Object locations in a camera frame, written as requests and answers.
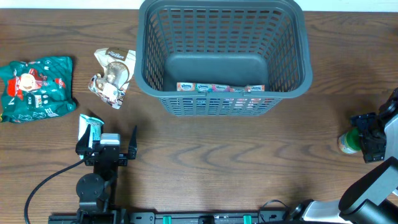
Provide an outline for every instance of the wire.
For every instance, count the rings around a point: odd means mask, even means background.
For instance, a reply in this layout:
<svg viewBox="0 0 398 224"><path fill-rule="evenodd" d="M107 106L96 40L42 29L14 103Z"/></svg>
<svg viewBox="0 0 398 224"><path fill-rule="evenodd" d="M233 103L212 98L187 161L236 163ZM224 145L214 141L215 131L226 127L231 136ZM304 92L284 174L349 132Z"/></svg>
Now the wire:
<svg viewBox="0 0 398 224"><path fill-rule="evenodd" d="M267 205L269 205L269 204L271 204L271 203L274 203L274 202L278 202L278 203L281 203L282 205L285 205L283 202L281 202L280 200L269 200L267 203L265 203L261 208L260 208L260 210L259 210L259 217L261 217L261 219L262 219L262 221L264 222L264 223L266 223L266 221L264 220L264 216L263 215L261 215L260 214L260 212L262 211L262 209L265 207L265 206L267 206Z"/></svg>
<svg viewBox="0 0 398 224"><path fill-rule="evenodd" d="M29 197L27 198L26 203L25 203L24 217L25 217L25 222L26 222L26 224L30 224L29 216L28 216L27 210L28 210L28 208L29 208L29 204L30 204L30 201L32 200L32 197L36 194L36 192L37 192L46 182L48 182L48 181L51 180L52 178L54 178L54 177L60 175L61 173L65 172L65 171L68 171L68 170L70 170L70 169L72 169L72 168L75 168L76 166L78 166L78 165L80 165L80 164L82 164L82 163L84 163L89 157L91 157L91 156L86 156L84 159L80 160L79 162L75 163L74 165L68 166L67 168L64 168L64 169L62 169L62 170L60 170L60 171L58 171L58 172L52 174L51 176L47 177L46 179L44 179L41 183L39 183L39 184L36 186L36 188L32 191L32 193L30 193L30 195L29 195Z"/></svg>

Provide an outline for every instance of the basket rim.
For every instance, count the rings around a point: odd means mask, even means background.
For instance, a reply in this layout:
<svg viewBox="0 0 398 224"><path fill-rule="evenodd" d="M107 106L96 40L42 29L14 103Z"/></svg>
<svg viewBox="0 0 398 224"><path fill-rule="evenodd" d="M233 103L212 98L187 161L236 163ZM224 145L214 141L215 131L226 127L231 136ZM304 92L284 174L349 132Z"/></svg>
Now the basket rim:
<svg viewBox="0 0 398 224"><path fill-rule="evenodd" d="M298 31L298 42L300 52L302 53L302 70L304 71L304 79L301 85L293 91L276 92L276 91L259 91L252 93L236 93L236 92L207 92L199 93L197 91L159 91L149 86L142 74L142 56L144 52L144 39L145 39L145 25L147 22L148 9L157 2L170 2L175 1L178 3L192 2L197 0L145 0L139 9L139 27L136 40L136 67L134 69L134 76L138 87L147 95L158 98L296 98L304 94L311 86L313 80L313 72L310 61L310 50L308 44L308 35L305 28L304 13L301 7L293 0L250 0L259 2L277 2L284 3L294 11L294 16L297 21L294 25ZM245 2L247 0L206 0L206 2Z"/></svg>

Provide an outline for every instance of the can lid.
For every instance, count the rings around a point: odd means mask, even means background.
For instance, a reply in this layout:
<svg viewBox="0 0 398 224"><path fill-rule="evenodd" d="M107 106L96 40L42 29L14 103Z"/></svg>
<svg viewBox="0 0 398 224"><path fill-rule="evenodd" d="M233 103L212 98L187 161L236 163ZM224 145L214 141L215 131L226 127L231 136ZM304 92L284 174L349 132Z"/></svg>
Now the can lid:
<svg viewBox="0 0 398 224"><path fill-rule="evenodd" d="M352 148L352 150L360 151L361 150L361 143L359 140L359 130L358 128L354 128L351 131L347 132L346 135L346 142L347 145Z"/></svg>

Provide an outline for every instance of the plastic basket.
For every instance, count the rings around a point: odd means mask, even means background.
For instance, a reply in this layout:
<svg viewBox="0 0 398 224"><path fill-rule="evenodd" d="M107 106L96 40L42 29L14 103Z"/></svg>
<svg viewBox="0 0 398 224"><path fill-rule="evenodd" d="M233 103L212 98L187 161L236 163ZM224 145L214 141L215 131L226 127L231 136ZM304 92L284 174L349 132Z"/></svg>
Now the plastic basket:
<svg viewBox="0 0 398 224"><path fill-rule="evenodd" d="M264 114L312 83L307 32L293 0L146 0L136 82L172 114ZM177 91L177 82L265 85L266 91Z"/></svg>

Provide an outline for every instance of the wooden table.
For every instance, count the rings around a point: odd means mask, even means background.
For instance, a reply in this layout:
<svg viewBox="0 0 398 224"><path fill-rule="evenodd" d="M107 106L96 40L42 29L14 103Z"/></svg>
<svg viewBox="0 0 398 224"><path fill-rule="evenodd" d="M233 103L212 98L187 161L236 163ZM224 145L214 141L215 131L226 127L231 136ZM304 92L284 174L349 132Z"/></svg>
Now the wooden table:
<svg viewBox="0 0 398 224"><path fill-rule="evenodd" d="M69 55L79 102L62 118L0 124L0 223L22 223L32 189L79 160L78 117L90 111L124 147L139 127L137 159L119 171L117 203L129 208L257 210L271 199L336 200L377 165L340 153L336 140L350 116L376 111L398 87L398 14L306 12L312 87L256 118L177 118L135 81L120 110L89 92L101 71L94 51L135 50L137 18L128 10L0 10L0 65ZM32 223L75 212L76 182L91 171L79 166L45 184L30 204Z"/></svg>

